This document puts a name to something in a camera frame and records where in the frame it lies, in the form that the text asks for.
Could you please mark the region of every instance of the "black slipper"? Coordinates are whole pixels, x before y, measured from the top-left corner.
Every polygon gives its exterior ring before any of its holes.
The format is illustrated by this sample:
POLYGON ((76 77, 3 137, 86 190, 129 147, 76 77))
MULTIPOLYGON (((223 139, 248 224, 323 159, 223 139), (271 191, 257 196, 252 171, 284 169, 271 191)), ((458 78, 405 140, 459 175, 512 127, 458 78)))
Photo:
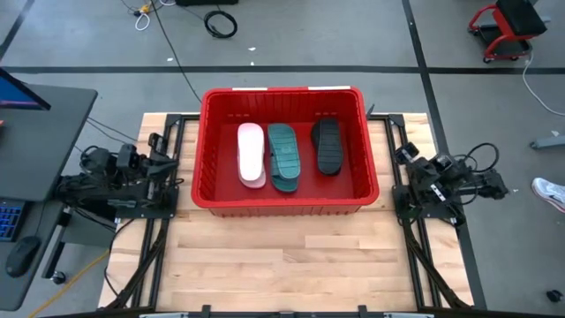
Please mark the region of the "black slipper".
POLYGON ((311 137, 318 155, 318 170, 327 176, 337 175, 343 164, 342 141, 337 120, 319 120, 312 128, 311 137))

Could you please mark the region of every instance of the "caster wheel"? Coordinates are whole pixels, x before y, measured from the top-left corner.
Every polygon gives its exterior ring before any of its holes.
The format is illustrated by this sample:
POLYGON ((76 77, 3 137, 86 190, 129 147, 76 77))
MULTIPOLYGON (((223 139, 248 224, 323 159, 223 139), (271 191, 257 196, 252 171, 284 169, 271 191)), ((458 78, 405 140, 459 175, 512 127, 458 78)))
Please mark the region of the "caster wheel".
POLYGON ((557 290, 546 292, 546 296, 549 298, 549 301, 551 302, 560 302, 563 300, 563 294, 557 290))
POLYGON ((63 272, 55 271, 50 279, 55 284, 63 284, 67 281, 67 276, 63 272))

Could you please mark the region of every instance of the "gray concrete floor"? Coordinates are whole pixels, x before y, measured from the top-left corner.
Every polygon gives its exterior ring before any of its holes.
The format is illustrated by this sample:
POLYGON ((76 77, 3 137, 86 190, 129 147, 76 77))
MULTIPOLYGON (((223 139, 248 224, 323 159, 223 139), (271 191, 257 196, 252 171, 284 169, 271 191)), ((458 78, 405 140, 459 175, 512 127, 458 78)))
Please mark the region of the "gray concrete floor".
MULTIPOLYGON (((125 0, 140 5, 140 0, 125 0)), ((25 0, 0 2, 0 41, 8 34, 25 0)), ((481 48, 465 31, 469 19, 489 1, 412 0, 428 66, 523 67, 481 62, 481 48)), ((549 31, 537 39, 537 67, 563 67, 561 34, 565 2, 542 0, 539 12, 551 15, 549 31)), ((204 14, 211 7, 193 8, 204 14)), ((241 0, 225 6, 239 23, 227 41, 213 39, 201 21, 177 7, 159 11, 183 65, 372 65, 416 66, 402 3, 396 0, 241 0)), ((156 18, 145 32, 118 0, 36 0, 1 66, 164 66, 175 65, 156 18)), ((13 74, 37 84, 98 90, 92 117, 136 135, 148 111, 198 111, 200 106, 178 73, 13 74)), ((427 112, 419 74, 189 73, 199 95, 214 87, 353 85, 376 104, 375 112, 427 112)), ((534 90, 565 111, 565 75, 532 75, 534 90)), ((543 110, 519 75, 432 75, 433 89, 452 153, 491 141, 501 150, 498 169, 513 189, 503 201, 478 200, 467 209, 478 271, 490 309, 565 314, 565 306, 546 300, 544 291, 564 289, 565 215, 537 199, 530 189, 541 176, 565 185, 563 149, 535 152, 528 143, 551 131, 565 133, 563 118, 543 110)), ((77 145, 119 145, 87 126, 77 145)), ((489 154, 478 154, 487 163, 489 154)), ((78 171, 78 153, 65 173, 78 171)), ((59 268, 72 276, 103 251, 70 246, 59 268)), ((102 288, 99 264, 43 314, 93 310, 102 288)), ((61 287, 37 277, 18 312, 27 316, 61 287)))

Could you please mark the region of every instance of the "wooden table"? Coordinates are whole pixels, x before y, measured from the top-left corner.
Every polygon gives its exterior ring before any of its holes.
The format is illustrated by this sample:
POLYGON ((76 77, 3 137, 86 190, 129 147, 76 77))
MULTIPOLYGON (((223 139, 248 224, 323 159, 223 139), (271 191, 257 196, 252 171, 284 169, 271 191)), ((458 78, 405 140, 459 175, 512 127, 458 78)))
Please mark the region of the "wooden table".
MULTIPOLYGON (((148 153, 150 133, 162 133, 165 117, 145 114, 140 153, 148 153)), ((435 155, 427 115, 404 118, 408 138, 420 154, 435 155)), ((390 191, 394 179, 384 124, 370 122, 369 133, 380 185, 374 204, 350 216, 223 219, 191 200, 198 122, 188 123, 179 168, 185 182, 169 227, 157 310, 200 311, 202 305, 212 305, 213 311, 246 312, 357 311, 358 305, 367 305, 369 311, 415 310, 406 245, 390 191)), ((108 275, 118 290, 138 267, 145 223, 135 220, 116 239, 108 275)), ((439 220, 426 220, 426 225, 436 268, 471 304, 455 229, 439 220)), ((420 267, 426 304, 431 305, 424 273, 420 267)), ((152 274, 150 269, 141 304, 147 303, 152 274)), ((105 284, 100 306, 113 299, 105 284)))

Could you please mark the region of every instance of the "white shoe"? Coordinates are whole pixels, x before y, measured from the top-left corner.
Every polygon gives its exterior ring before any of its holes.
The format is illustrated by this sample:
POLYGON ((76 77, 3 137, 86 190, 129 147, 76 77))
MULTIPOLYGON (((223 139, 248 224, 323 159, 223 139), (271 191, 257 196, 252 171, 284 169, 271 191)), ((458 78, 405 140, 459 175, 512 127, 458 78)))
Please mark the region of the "white shoe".
POLYGON ((556 185, 543 178, 534 178, 531 189, 538 197, 565 213, 565 186, 556 185))

